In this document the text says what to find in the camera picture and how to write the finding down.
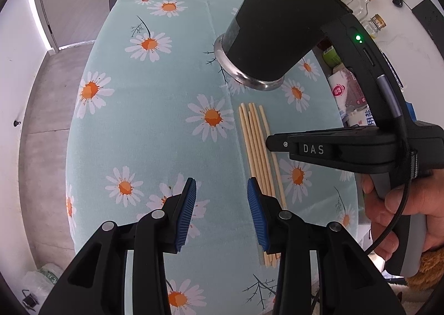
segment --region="white daisy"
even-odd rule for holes
[[[229,92],[234,95],[234,94],[240,94],[245,93],[245,86],[241,83],[239,83],[238,81],[236,81],[233,77],[229,77],[228,78],[228,83],[223,85],[222,87],[226,86],[229,90]]]
[[[160,59],[157,51],[163,53],[171,53],[171,43],[170,37],[164,37],[165,33],[157,34],[155,37],[150,37],[147,33],[143,35],[136,35],[136,39],[130,39],[131,43],[136,44],[135,46],[125,48],[125,52],[134,52],[131,58],[139,58],[141,61],[145,60],[147,53],[150,54],[150,61],[155,62]]]
[[[161,3],[156,3],[154,6],[149,6],[148,9],[154,9],[155,12],[152,12],[154,15],[167,15],[168,18],[172,16],[177,17],[179,15],[178,12],[182,12],[187,7],[179,6],[183,1],[177,0],[163,0]]]
[[[225,99],[222,98],[216,106],[212,96],[210,97],[210,103],[208,103],[208,99],[203,94],[199,94],[197,96],[197,100],[199,101],[201,107],[195,105],[194,103],[190,103],[188,104],[188,108],[199,115],[188,117],[185,120],[185,122],[189,123],[202,121],[202,123],[199,124],[193,131],[193,136],[202,132],[202,140],[205,142],[208,133],[211,130],[211,138],[213,139],[213,142],[216,142],[218,139],[218,131],[223,138],[227,138],[225,129],[234,128],[234,126],[229,123],[234,122],[234,118],[227,116],[227,114],[233,113],[232,109],[221,110],[225,104]]]
[[[308,196],[307,187],[311,186],[308,177],[311,176],[311,171],[308,171],[310,164],[298,161],[279,160],[279,167],[286,173],[281,175],[283,183],[288,183],[285,188],[285,195],[288,195],[293,190],[292,202],[295,203],[296,198],[299,198],[299,202],[302,202],[302,195]]]
[[[74,215],[77,209],[74,207],[74,197],[71,195],[71,191],[72,185],[68,185],[68,182],[66,182],[66,213],[68,214],[69,232],[71,233],[71,237],[74,238],[75,228],[77,227]]]
[[[339,222],[346,228],[348,225],[352,225],[355,222],[355,210],[350,204],[345,208],[345,211],[339,215]]]
[[[172,315],[196,315],[192,306],[206,306],[206,302],[202,301],[205,296],[202,296],[203,289],[199,289],[199,285],[194,285],[189,288],[191,280],[187,279],[180,285],[179,289],[176,287],[176,281],[170,280],[168,282],[168,301],[171,307]]]
[[[282,90],[285,92],[285,96],[288,97],[288,104],[292,104],[296,100],[296,109],[302,113],[302,110],[309,107],[308,101],[310,96],[304,93],[304,87],[299,83],[289,79],[284,81],[281,86]]]
[[[114,167],[114,176],[106,176],[106,179],[113,183],[112,186],[106,186],[105,190],[111,191],[110,197],[114,197],[117,195],[115,199],[115,203],[120,203],[123,200],[123,205],[125,207],[128,206],[128,201],[135,206],[136,201],[140,202],[139,196],[144,196],[144,194],[137,190],[135,187],[139,187],[143,185],[143,181],[133,182],[134,175],[133,173],[130,176],[130,169],[127,166],[124,166],[122,169],[122,175],[117,168]]]
[[[77,109],[77,118],[85,116],[86,107],[88,105],[89,112],[95,113],[95,108],[102,108],[106,106],[106,102],[101,98],[111,96],[114,89],[104,88],[111,80],[111,77],[106,77],[105,73],[99,75],[95,72],[94,75],[88,72],[86,81],[82,77],[80,81],[79,91],[77,92],[77,101],[75,103],[75,110]]]
[[[299,69],[305,73],[306,77],[317,81],[316,77],[319,77],[321,74],[319,73],[316,63],[312,63],[310,59],[305,60],[302,58],[299,61],[299,64]]]
[[[134,2],[137,4],[148,5],[151,4],[153,0],[134,0]]]
[[[350,181],[353,177],[353,172],[343,171],[341,169],[336,169],[336,171],[340,171],[339,180],[342,182]]]

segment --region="black cylinder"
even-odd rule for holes
[[[246,75],[276,81],[323,39],[322,25],[349,12],[341,0],[244,0],[222,48]]]

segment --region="screw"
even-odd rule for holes
[[[153,219],[161,219],[163,216],[165,216],[165,212],[162,210],[156,210],[151,213]]]
[[[109,230],[112,230],[113,228],[114,228],[114,223],[112,223],[111,221],[106,221],[102,225],[102,230],[104,230],[104,231],[109,231]]]
[[[340,230],[342,230],[342,226],[339,222],[331,222],[329,224],[330,230],[334,231],[334,232],[339,232]]]
[[[284,211],[279,212],[279,217],[283,220],[289,220],[289,219],[291,219],[291,216],[292,216],[292,214],[290,211],[284,210]]]

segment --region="gray floor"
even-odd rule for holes
[[[19,192],[25,231],[37,266],[62,268],[74,257],[65,202],[65,161],[77,91],[92,45],[48,58],[23,120]]]

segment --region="tablecloth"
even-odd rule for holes
[[[278,269],[264,265],[248,207],[240,103],[263,105],[272,133],[342,126],[312,52],[270,92],[221,69],[213,43],[242,1],[118,0],[79,86],[66,166],[76,251],[103,222],[137,221],[180,193],[187,177],[197,181],[187,243],[165,256],[174,315],[257,315],[273,306]],[[264,38],[258,60],[285,45]],[[341,221],[356,235],[352,174],[277,158],[289,210],[320,225]]]

